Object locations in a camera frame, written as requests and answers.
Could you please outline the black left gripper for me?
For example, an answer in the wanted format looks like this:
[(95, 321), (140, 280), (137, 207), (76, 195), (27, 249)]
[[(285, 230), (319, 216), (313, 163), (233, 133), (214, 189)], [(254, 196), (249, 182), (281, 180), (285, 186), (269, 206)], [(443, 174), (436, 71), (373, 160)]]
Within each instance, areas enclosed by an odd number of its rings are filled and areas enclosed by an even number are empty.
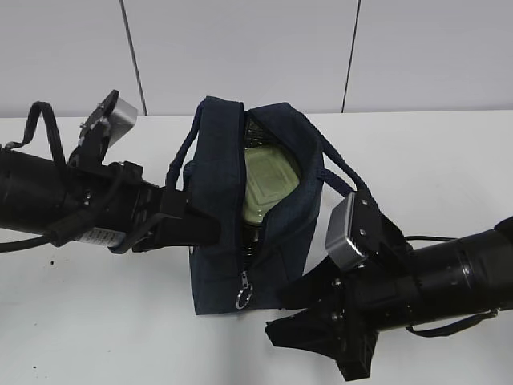
[(131, 162), (105, 165), (108, 145), (107, 139), (83, 139), (71, 153), (59, 214), (47, 226), (52, 245), (97, 243), (125, 253), (220, 240), (220, 206), (213, 198), (148, 183)]

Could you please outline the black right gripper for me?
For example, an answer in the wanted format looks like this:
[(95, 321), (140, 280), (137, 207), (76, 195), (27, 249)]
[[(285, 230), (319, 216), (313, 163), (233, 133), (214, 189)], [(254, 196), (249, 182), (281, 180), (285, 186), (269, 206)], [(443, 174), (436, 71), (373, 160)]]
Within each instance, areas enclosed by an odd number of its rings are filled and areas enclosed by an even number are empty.
[(415, 283), (402, 233), (358, 232), (326, 237), (325, 257), (278, 290), (282, 309), (305, 309), (268, 322), (275, 347), (309, 351), (335, 361), (347, 381), (370, 377), (380, 329), (407, 319)]

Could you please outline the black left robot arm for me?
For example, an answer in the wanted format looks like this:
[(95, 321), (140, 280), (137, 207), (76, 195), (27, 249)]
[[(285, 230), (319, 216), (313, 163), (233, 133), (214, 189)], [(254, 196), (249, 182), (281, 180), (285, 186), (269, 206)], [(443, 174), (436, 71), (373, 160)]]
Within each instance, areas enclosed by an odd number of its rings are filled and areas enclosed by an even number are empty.
[(131, 162), (74, 164), (62, 180), (51, 160), (1, 150), (1, 227), (30, 234), (1, 244), (3, 253), (70, 242), (93, 243), (114, 254), (169, 246), (209, 246), (220, 224), (189, 203), (186, 192), (143, 179)]

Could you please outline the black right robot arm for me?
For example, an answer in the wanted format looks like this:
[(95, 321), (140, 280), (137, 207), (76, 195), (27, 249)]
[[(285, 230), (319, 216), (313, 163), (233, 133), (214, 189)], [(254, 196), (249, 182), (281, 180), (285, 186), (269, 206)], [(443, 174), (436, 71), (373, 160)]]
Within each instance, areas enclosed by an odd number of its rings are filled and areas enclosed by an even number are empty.
[(265, 332), (275, 347), (324, 355), (348, 381), (370, 376), (378, 335), (404, 328), (447, 337), (512, 308), (512, 221), (414, 249), (398, 240), (399, 266), (348, 272), (329, 259), (281, 291), (291, 315)]

